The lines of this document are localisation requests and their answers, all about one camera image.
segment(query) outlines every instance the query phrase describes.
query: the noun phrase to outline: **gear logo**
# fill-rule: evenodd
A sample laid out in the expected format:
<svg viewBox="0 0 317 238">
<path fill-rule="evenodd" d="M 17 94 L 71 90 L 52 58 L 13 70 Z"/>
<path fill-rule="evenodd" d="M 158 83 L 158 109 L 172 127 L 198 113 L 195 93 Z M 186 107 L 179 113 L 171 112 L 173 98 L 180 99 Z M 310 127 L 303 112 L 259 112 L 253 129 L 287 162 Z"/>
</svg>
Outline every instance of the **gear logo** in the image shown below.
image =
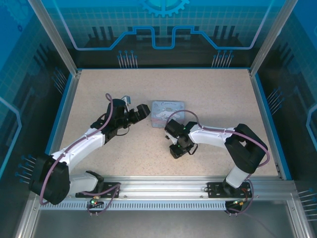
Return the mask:
<svg viewBox="0 0 317 238">
<path fill-rule="evenodd" d="M 21 24 L 29 14 L 27 0 L 0 0 L 0 6 L 5 6 L 13 19 Z"/>
<path fill-rule="evenodd" d="M 156 17 L 161 15 L 172 16 L 178 14 L 180 9 L 185 9 L 185 4 L 189 3 L 189 0 L 139 0 L 143 6 L 143 10 L 147 10 L 149 14 L 154 13 Z"/>
</svg>

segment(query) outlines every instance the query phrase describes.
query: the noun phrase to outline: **metal frame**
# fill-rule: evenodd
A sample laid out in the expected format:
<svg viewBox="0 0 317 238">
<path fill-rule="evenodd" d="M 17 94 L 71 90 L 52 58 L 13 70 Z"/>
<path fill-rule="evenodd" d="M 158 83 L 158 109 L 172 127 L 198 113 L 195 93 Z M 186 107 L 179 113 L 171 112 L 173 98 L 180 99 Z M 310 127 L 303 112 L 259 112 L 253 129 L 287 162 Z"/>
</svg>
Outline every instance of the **metal frame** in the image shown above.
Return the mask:
<svg viewBox="0 0 317 238">
<path fill-rule="evenodd" d="M 39 212 L 38 196 L 30 193 L 15 238 L 30 238 Z"/>
<path fill-rule="evenodd" d="M 227 199 L 210 199 L 204 192 L 206 183 L 210 181 L 223 181 L 225 177 L 105 177 L 107 181 L 121 183 L 120 196 L 116 199 L 117 205 L 113 210 L 125 210 L 118 204 L 160 204 L 160 203 L 183 203 L 183 204 L 212 204 Z M 295 183 L 293 181 L 280 180 L 277 177 L 251 177 L 254 185 L 254 201 L 285 201 L 289 207 L 290 222 L 293 223 L 294 232 L 299 238 L 312 238 L 312 233 L 305 212 L 301 205 Z M 65 199 L 65 206 L 50 208 L 38 207 L 38 196 L 30 198 L 16 238 L 30 238 L 36 225 L 39 210 L 84 210 L 83 202 L 89 199 L 69 197 Z M 140 208 L 136 210 L 153 210 Z M 211 210 L 208 207 L 195 206 L 187 210 Z"/>
<path fill-rule="evenodd" d="M 71 109 L 72 101 L 76 92 L 79 76 L 77 76 L 77 67 L 72 60 L 62 38 L 55 28 L 48 12 L 40 0 L 28 0 L 37 17 L 42 23 L 44 29 L 52 40 L 62 60 L 66 64 L 73 79 L 67 93 L 62 115 L 60 117 L 57 133 L 53 140 L 51 151 L 59 148 L 62 135 L 67 123 L 68 115 Z M 259 109 L 263 117 L 264 126 L 270 141 L 272 152 L 277 163 L 281 168 L 281 176 L 285 178 L 283 166 L 279 157 L 272 131 L 270 129 L 268 118 L 265 116 L 264 104 L 260 95 L 259 87 L 255 81 L 255 74 L 260 68 L 269 49 L 273 45 L 281 28 L 285 24 L 288 16 L 291 14 L 297 0 L 287 0 L 276 18 L 267 38 L 264 41 L 258 55 L 251 66 L 251 82 L 258 101 Z M 117 201 L 223 201 L 224 199 L 209 199 L 204 192 L 207 182 L 223 181 L 224 177 L 106 177 L 107 181 L 121 182 L 120 197 Z M 290 211 L 290 219 L 294 224 L 294 230 L 298 237 L 311 238 L 313 233 L 310 230 L 305 212 L 301 205 L 296 187 L 293 181 L 281 180 L 278 177 L 251 177 L 254 184 L 255 201 L 286 201 Z M 79 199 L 69 197 L 66 202 L 78 202 Z M 30 238 L 36 224 L 36 218 L 39 209 L 38 196 L 31 194 L 23 217 L 21 219 L 16 238 Z"/>
<path fill-rule="evenodd" d="M 66 92 L 66 98 L 65 98 L 65 103 L 63 105 L 60 118 L 58 120 L 58 124 L 56 127 L 56 133 L 53 137 L 53 141 L 50 147 L 50 152 L 49 154 L 52 154 L 55 151 L 58 151 L 61 145 L 61 141 L 64 136 L 64 131 L 66 128 L 67 120 L 69 117 L 70 109 L 75 97 L 75 93 L 77 90 L 77 85 L 78 81 L 81 75 L 81 70 L 78 71 L 77 76 L 75 77 L 74 75 L 71 78 L 71 82 L 68 88 L 68 91 Z"/>
<path fill-rule="evenodd" d="M 256 96 L 256 100 L 257 100 L 257 103 L 258 103 L 258 106 L 260 109 L 260 114 L 262 117 L 262 121 L 264 124 L 266 135 L 267 135 L 267 138 L 269 141 L 269 145 L 271 147 L 272 155 L 273 155 L 274 161 L 277 163 L 277 166 L 278 166 L 277 171 L 278 171 L 278 173 L 280 173 L 282 179 L 286 180 L 287 176 L 285 174 L 285 168 L 282 164 L 281 156 L 280 156 L 280 153 L 277 149 L 275 137 L 273 135 L 273 131 L 272 131 L 272 128 L 271 128 L 270 123 L 269 123 L 268 115 L 267 115 L 266 110 L 265 110 L 264 99 L 261 96 L 260 88 L 259 88 L 259 85 L 257 84 L 256 77 L 252 76 L 250 74 L 250 79 L 251 79 L 254 94 Z"/>
<path fill-rule="evenodd" d="M 70 56 L 61 36 L 59 35 L 58 30 L 56 29 L 52 19 L 50 18 L 49 13 L 46 11 L 46 8 L 44 7 L 43 3 L 41 2 L 41 0 L 28 0 L 28 2 L 33 8 L 41 24 L 43 25 L 46 33 L 48 34 L 55 48 L 57 49 L 60 57 L 64 61 L 69 72 L 72 75 L 76 76 L 78 69 L 72 57 Z"/>
<path fill-rule="evenodd" d="M 60 117 L 56 135 L 63 135 L 68 115 L 71 109 L 73 98 L 76 92 L 79 78 L 73 78 L 73 83 L 70 84 L 68 94 Z M 263 107 L 261 107 L 261 95 L 259 94 L 259 88 L 257 82 L 252 80 L 252 84 L 255 89 L 255 94 L 260 107 L 261 113 L 264 113 Z M 52 144 L 52 148 L 58 148 L 61 143 L 61 136 L 58 136 Z M 149 201 L 174 201 L 174 203 L 186 203 L 193 202 L 212 202 L 212 201 L 224 201 L 227 199 L 209 199 L 207 193 L 204 192 L 207 182 L 215 181 L 220 182 L 224 180 L 224 176 L 213 177 L 105 177 L 107 181 L 120 182 L 120 196 L 116 201 L 118 203 L 138 202 L 139 204 L 146 204 Z M 290 211 L 290 222 L 293 223 L 293 227 L 297 237 L 311 238 L 313 233 L 310 229 L 308 221 L 305 216 L 305 212 L 301 205 L 295 183 L 291 180 L 281 180 L 278 176 L 272 177 L 251 177 L 251 181 L 254 185 L 254 201 L 285 201 Z M 88 199 L 79 199 L 69 197 L 65 199 L 65 202 L 78 203 L 79 201 L 88 201 Z M 36 224 L 36 217 L 38 213 L 37 206 L 39 205 L 38 196 L 29 200 L 25 208 L 17 238 L 30 238 L 32 230 Z M 67 207 L 59 207 L 56 210 L 68 210 Z"/>
<path fill-rule="evenodd" d="M 277 18 L 275 19 L 266 39 L 264 40 L 257 56 L 255 57 L 250 71 L 251 76 L 255 76 L 258 72 L 261 64 L 263 63 L 266 55 L 268 54 L 269 50 L 271 49 L 273 43 L 275 42 L 276 38 L 278 37 L 279 33 L 281 32 L 284 24 L 286 23 L 288 17 L 293 11 L 298 0 L 286 0 L 284 3 L 281 11 L 279 12 Z"/>
</svg>

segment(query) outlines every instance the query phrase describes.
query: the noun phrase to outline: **black mounting bracket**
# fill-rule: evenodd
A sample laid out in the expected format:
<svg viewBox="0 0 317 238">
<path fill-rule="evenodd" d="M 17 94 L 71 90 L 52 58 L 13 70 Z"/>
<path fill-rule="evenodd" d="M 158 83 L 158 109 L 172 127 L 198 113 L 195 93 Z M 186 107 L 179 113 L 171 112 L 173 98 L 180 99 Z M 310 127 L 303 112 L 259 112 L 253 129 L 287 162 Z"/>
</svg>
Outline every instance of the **black mounting bracket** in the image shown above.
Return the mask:
<svg viewBox="0 0 317 238">
<path fill-rule="evenodd" d="M 204 189 L 208 193 L 208 198 L 248 198 L 252 197 L 252 191 L 248 182 L 243 182 L 240 187 L 234 190 L 234 193 L 229 196 L 223 189 L 222 182 L 208 182 Z"/>
<path fill-rule="evenodd" d="M 119 182 L 104 182 L 104 187 L 103 187 L 102 191 L 106 191 L 106 190 L 116 186 L 117 184 L 120 184 L 120 183 Z M 100 198 L 112 198 L 115 191 L 116 191 L 116 189 L 113 189 L 110 192 L 107 192 L 107 193 L 101 195 Z M 116 196 L 114 196 L 114 198 L 119 197 L 119 192 L 120 192 L 120 189 L 118 190 L 118 192 L 117 192 Z M 84 195 L 80 192 L 75 194 L 75 197 L 77 197 L 77 198 L 92 198 L 90 195 Z"/>
</svg>

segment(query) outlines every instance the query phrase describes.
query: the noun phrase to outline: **small box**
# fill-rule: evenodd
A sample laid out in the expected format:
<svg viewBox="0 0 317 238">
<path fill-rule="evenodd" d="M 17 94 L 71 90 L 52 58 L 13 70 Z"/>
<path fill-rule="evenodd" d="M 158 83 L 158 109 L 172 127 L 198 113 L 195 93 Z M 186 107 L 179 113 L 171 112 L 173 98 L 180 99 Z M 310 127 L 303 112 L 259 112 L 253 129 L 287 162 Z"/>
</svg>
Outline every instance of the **small box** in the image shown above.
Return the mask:
<svg viewBox="0 0 317 238">
<path fill-rule="evenodd" d="M 164 128 L 168 117 L 178 111 L 184 110 L 185 105 L 183 102 L 172 102 L 172 101 L 154 101 L 152 103 L 151 121 L 152 126 L 156 128 Z M 179 112 L 172 116 L 180 124 L 185 121 L 185 113 Z"/>
</svg>

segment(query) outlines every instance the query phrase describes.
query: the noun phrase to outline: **cable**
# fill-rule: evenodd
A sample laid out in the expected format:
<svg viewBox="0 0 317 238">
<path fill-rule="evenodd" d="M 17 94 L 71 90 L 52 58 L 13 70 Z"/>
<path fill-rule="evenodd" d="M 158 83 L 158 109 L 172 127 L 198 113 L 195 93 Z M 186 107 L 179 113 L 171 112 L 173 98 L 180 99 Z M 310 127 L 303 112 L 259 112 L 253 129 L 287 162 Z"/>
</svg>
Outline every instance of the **cable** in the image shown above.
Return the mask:
<svg viewBox="0 0 317 238">
<path fill-rule="evenodd" d="M 128 133 L 129 133 L 129 131 L 130 131 L 130 127 L 128 126 L 128 131 L 127 131 L 126 133 L 124 133 L 124 134 L 120 134 L 120 135 L 117 135 L 117 136 L 123 136 L 123 135 L 126 135 L 126 134 L 128 134 Z"/>
<path fill-rule="evenodd" d="M 109 208 L 109 206 L 111 205 L 111 203 L 112 203 L 114 197 L 115 197 L 116 194 L 118 193 L 119 188 L 120 188 L 120 184 L 117 184 L 116 186 L 113 186 L 112 188 L 110 188 L 110 189 L 108 189 L 108 190 L 106 190 L 106 191 L 104 191 L 104 192 L 101 192 L 101 193 L 88 193 L 88 192 L 82 192 L 82 193 L 85 194 L 85 195 L 98 196 L 98 195 L 105 194 L 105 193 L 110 192 L 111 190 L 114 190 L 114 189 L 115 189 L 115 192 L 113 193 L 113 196 L 112 196 L 111 200 L 109 201 L 109 203 L 107 204 L 107 206 L 106 206 L 102 211 L 96 212 L 96 215 L 99 215 L 99 214 L 101 214 L 101 213 L 104 213 L 104 212 Z M 89 207 L 87 207 L 87 212 L 92 216 L 93 213 L 90 211 L 90 208 L 89 208 Z"/>
<path fill-rule="evenodd" d="M 90 192 L 81 192 L 81 193 L 84 194 L 84 195 L 89 195 L 89 196 L 101 196 L 101 195 L 104 195 L 107 192 L 110 192 L 110 191 L 114 190 L 117 187 L 120 187 L 120 185 L 121 184 L 118 183 L 115 186 L 109 188 L 108 190 L 100 192 L 100 193 L 90 193 Z"/>
<path fill-rule="evenodd" d="M 230 210 L 232 211 L 236 211 L 236 212 L 239 212 L 239 210 L 236 210 L 236 209 L 233 209 L 233 208 L 230 208 Z M 269 232 L 273 237 L 275 238 L 278 238 L 263 222 L 261 222 L 257 217 L 255 216 L 252 216 L 248 213 L 244 213 L 245 216 L 248 216 L 254 220 L 256 220 L 264 229 L 266 229 L 267 232 Z"/>
<path fill-rule="evenodd" d="M 248 191 L 246 188 L 241 189 L 246 194 L 246 202 L 248 201 Z"/>
<path fill-rule="evenodd" d="M 246 216 L 248 216 L 248 217 L 250 217 L 250 218 L 256 220 L 260 225 L 263 226 L 264 229 L 267 230 L 267 232 L 269 232 L 273 237 L 277 238 L 277 236 L 276 236 L 264 223 L 262 223 L 257 217 L 252 216 L 252 215 L 250 215 L 250 214 L 248 214 L 248 213 L 245 213 L 245 212 L 250 208 L 250 206 L 251 206 L 251 204 L 252 204 L 252 202 L 253 202 L 253 198 L 254 198 L 254 194 L 253 194 L 253 193 L 254 193 L 253 184 L 252 184 L 251 180 L 249 180 L 249 179 L 246 179 L 246 181 L 248 181 L 248 182 L 250 183 L 251 191 L 252 191 L 252 197 L 251 197 L 251 200 L 250 200 L 248 206 L 247 206 L 243 211 L 239 211 L 239 210 L 234 209 L 234 208 L 229 208 L 229 210 L 236 212 L 236 215 L 241 215 L 241 214 L 243 214 L 243 215 L 246 215 Z"/>
<path fill-rule="evenodd" d="M 54 168 L 56 167 L 56 165 L 59 163 L 59 161 L 66 156 L 67 152 L 73 148 L 75 145 L 77 145 L 78 143 L 80 143 L 81 141 L 85 140 L 86 138 L 90 137 L 90 136 L 93 136 L 94 134 L 98 133 L 99 131 L 101 131 L 103 128 L 105 128 L 105 126 L 109 123 L 110 119 L 111 119 L 111 116 L 112 116 L 112 111 L 113 111 L 113 100 L 112 100 L 112 97 L 109 93 L 106 93 L 106 98 L 110 101 L 110 114 L 106 120 L 106 122 L 103 124 L 102 127 L 100 127 L 98 130 L 90 133 L 87 135 L 87 137 L 82 137 L 80 138 L 79 140 L 75 141 L 74 143 L 72 143 L 65 151 L 64 153 L 62 153 L 58 159 L 53 163 L 53 165 L 51 166 L 50 170 L 48 171 L 45 179 L 44 179 L 44 182 L 43 182 L 43 186 L 42 186 L 42 190 L 41 190 L 41 193 L 40 193 L 40 204 L 41 205 L 46 205 L 48 204 L 48 201 L 46 202 L 43 202 L 43 197 L 44 197 L 44 191 L 45 191 L 45 188 L 46 188 L 46 185 L 48 183 L 48 180 L 54 170 Z"/>
<path fill-rule="evenodd" d="M 252 196 L 251 196 L 251 199 L 250 199 L 250 202 L 249 202 L 248 206 L 247 206 L 243 211 L 236 210 L 236 211 L 239 212 L 238 214 L 244 214 L 244 213 L 250 208 L 250 206 L 251 206 L 251 204 L 252 204 L 252 202 L 253 202 L 253 198 L 254 198 L 254 194 L 253 194 L 253 193 L 254 193 L 253 184 L 252 184 L 251 180 L 249 180 L 249 179 L 246 179 L 246 181 L 250 183 L 251 191 L 252 191 Z"/>
<path fill-rule="evenodd" d="M 270 161 L 270 155 L 269 155 L 268 150 L 267 150 L 264 146 L 262 146 L 260 143 L 258 143 L 256 140 L 254 140 L 254 139 L 252 139 L 252 138 L 250 138 L 250 137 L 248 137 L 248 136 L 246 136 L 246 135 L 244 135 L 244 134 L 241 134 L 241 133 L 238 133 L 238 132 L 236 132 L 236 131 L 233 131 L 233 130 L 226 130 L 226 129 L 223 130 L 223 129 L 215 129 L 215 128 L 204 127 L 204 126 L 202 126 L 202 125 L 199 123 L 198 116 L 197 116 L 194 112 L 192 112 L 192 111 L 190 111 L 190 110 L 179 110 L 179 111 L 176 111 L 176 112 L 172 113 L 172 114 L 168 117 L 168 119 L 167 119 L 167 121 L 166 121 L 166 124 L 169 122 L 170 118 L 171 118 L 174 114 L 179 113 L 179 112 L 186 112 L 186 113 L 191 113 L 192 115 L 194 115 L 194 117 L 196 118 L 196 121 L 197 121 L 197 125 L 198 125 L 201 129 L 203 129 L 203 130 L 208 130 L 208 131 L 212 131 L 212 132 L 227 132 L 227 133 L 235 134 L 235 135 L 238 135 L 238 136 L 240 136 L 240 137 L 243 137 L 243 138 L 245 138 L 245 139 L 251 141 L 252 143 L 256 144 L 257 146 L 259 146 L 259 147 L 266 153 L 266 161 L 264 161 L 262 164 L 259 164 L 258 168 L 259 168 L 259 167 L 262 167 L 262 166 L 264 166 L 264 165 L 266 165 L 266 164 Z"/>
</svg>

